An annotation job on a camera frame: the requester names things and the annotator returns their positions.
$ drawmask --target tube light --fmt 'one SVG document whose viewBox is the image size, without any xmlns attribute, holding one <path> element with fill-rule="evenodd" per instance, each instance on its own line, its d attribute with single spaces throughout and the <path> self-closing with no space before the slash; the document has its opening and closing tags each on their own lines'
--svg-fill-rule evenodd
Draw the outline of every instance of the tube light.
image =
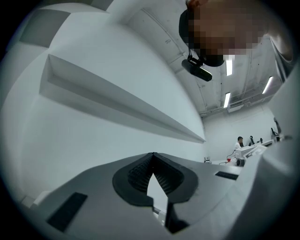
<svg viewBox="0 0 300 240">
<path fill-rule="evenodd" d="M 273 77 L 271 76 L 269 78 L 268 83 L 267 83 L 266 87 L 264 88 L 264 91 L 262 92 L 262 94 L 265 94 L 265 92 L 267 91 L 267 89 L 268 89 L 268 87 L 269 87 L 269 85 L 270 85 L 270 83 L 271 83 L 272 80 L 273 80 Z"/>
<path fill-rule="evenodd" d="M 224 103 L 224 108 L 226 108 L 229 104 L 229 99 L 230 99 L 230 92 L 226 93 L 225 96 L 225 103 Z"/>
<path fill-rule="evenodd" d="M 226 75 L 229 76 L 233 73 L 233 61 L 226 60 Z"/>
</svg>

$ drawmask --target cable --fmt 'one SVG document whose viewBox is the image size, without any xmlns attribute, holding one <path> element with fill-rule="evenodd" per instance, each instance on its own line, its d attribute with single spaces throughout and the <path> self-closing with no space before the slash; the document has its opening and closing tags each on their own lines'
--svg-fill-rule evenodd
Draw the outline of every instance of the cable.
<svg viewBox="0 0 300 240">
<path fill-rule="evenodd" d="M 226 157 L 226 161 L 223 162 L 223 163 L 225 163 L 225 164 L 228 163 L 228 162 L 227 162 L 227 159 L 228 159 L 228 157 L 231 156 L 232 154 L 228 155 L 228 156 Z"/>
</svg>

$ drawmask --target gray panel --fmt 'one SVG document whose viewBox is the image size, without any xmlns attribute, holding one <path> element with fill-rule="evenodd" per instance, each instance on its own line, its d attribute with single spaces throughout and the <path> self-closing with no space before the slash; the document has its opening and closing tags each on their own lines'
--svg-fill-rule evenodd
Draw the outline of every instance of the gray panel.
<svg viewBox="0 0 300 240">
<path fill-rule="evenodd" d="M 20 41 L 49 47 L 55 34 L 60 29 L 70 13 L 42 9 L 36 11 L 26 26 Z"/>
<path fill-rule="evenodd" d="M 95 8 L 106 11 L 112 2 L 113 0 L 93 0 L 91 5 Z"/>
</svg>

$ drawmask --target black rectangular strip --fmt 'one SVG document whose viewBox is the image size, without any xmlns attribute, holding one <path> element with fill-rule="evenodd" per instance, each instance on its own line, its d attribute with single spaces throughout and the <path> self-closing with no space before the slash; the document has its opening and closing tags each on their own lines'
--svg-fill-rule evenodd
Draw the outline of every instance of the black rectangular strip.
<svg viewBox="0 0 300 240">
<path fill-rule="evenodd" d="M 64 232 L 87 197 L 81 193 L 73 193 L 48 219 L 47 223 Z"/>
<path fill-rule="evenodd" d="M 222 178 L 232 179 L 232 180 L 237 180 L 237 178 L 238 178 L 238 175 L 232 174 L 232 173 L 227 173 L 227 172 L 217 172 L 215 175 L 222 177 Z"/>
</svg>

